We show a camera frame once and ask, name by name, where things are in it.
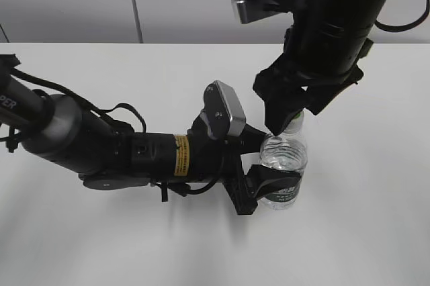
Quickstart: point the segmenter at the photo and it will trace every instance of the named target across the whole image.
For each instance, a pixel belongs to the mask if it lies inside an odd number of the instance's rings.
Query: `black robotic arm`
[[[242,23],[281,12],[294,14],[286,32],[282,55],[261,71],[255,92],[265,102],[265,123],[281,133],[304,108],[315,115],[363,73],[357,61],[372,46],[367,36],[385,0],[233,0]],[[407,26],[377,26],[390,32],[409,30],[429,15]],[[265,133],[246,123],[234,89],[214,81],[204,90],[204,107],[186,135],[142,132],[108,115],[66,87],[16,69],[15,55],[0,55],[0,123],[9,125],[10,152],[19,143],[32,154],[78,173],[90,189],[112,190],[158,186],[162,201],[167,191],[182,196],[200,194],[222,182],[238,214],[252,214],[257,200],[293,187],[295,172],[254,164],[244,174],[241,155],[259,152]],[[29,90],[17,79],[60,94]],[[191,189],[188,183],[206,183]]]

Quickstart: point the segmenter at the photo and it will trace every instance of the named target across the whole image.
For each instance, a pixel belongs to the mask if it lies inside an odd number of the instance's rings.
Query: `yellow warning label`
[[[185,135],[175,135],[176,139],[176,165],[175,176],[186,177],[189,167],[189,143]]]

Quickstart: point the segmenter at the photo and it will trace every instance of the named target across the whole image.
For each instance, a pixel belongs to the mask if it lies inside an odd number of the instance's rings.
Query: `bottle cap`
[[[285,134],[294,134],[302,129],[304,119],[304,112],[301,111],[293,118],[293,120],[288,124],[287,128],[284,130]]]

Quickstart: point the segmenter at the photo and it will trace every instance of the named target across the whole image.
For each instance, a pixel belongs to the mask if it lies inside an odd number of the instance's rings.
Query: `gray wall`
[[[230,0],[137,0],[145,42],[272,43],[283,40],[292,18],[278,15],[249,25],[234,19]],[[388,0],[380,21],[408,23],[425,0]],[[13,42],[136,42],[130,0],[0,0],[0,23]],[[430,20],[377,42],[430,42]]]

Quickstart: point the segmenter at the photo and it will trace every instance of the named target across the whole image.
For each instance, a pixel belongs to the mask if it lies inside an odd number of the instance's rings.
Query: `black cable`
[[[17,70],[16,68],[10,68],[10,73],[11,73],[11,75],[13,75],[13,76],[15,76],[21,80],[27,81],[29,83],[33,83],[33,84],[41,86],[41,87],[50,88],[50,89],[59,91],[61,93],[64,93],[65,95],[72,97],[84,109],[92,110],[95,113],[97,113],[106,122],[112,123],[114,121],[114,119],[111,118],[106,113],[104,113],[102,109],[97,108],[96,106],[94,106],[92,103],[90,103],[85,98],[74,93],[70,89],[63,87],[62,85],[59,85],[58,83],[53,83],[51,81],[47,81],[47,80],[29,75],[29,74],[24,73],[20,70]]]
[[[429,14],[430,14],[430,0],[426,0],[424,14],[417,21],[406,24],[404,26],[387,26],[386,24],[376,21],[375,26],[386,32],[403,32],[419,26],[421,23],[424,22],[425,19],[427,19]]]
[[[207,190],[209,190],[211,187],[213,187],[215,185],[216,182],[218,182],[219,177],[218,176],[214,176],[211,178],[211,180],[209,181],[208,184],[206,184],[204,187],[200,188],[200,189],[196,189],[196,190],[187,190],[187,194],[191,194],[191,195],[197,195],[197,194],[202,194],[204,192],[206,192]]]
[[[143,119],[143,117],[139,114],[139,112],[136,110],[136,108],[134,108],[133,106],[131,106],[129,103],[119,103],[117,104],[117,106],[115,106],[112,109],[102,109],[101,111],[104,113],[111,113],[113,112],[115,109],[118,108],[123,108],[123,109],[127,109],[128,111],[130,111],[131,113],[133,113],[133,115],[136,116],[136,118],[140,121],[140,123],[142,124],[142,131],[144,133],[146,133],[146,123],[145,120]]]
[[[7,43],[11,43],[9,41],[9,38],[7,37],[6,32],[5,32],[5,29],[3,29],[3,26],[1,25],[1,23],[0,23],[0,29],[1,29],[1,31],[3,33],[3,35],[5,36],[5,39],[6,39]]]

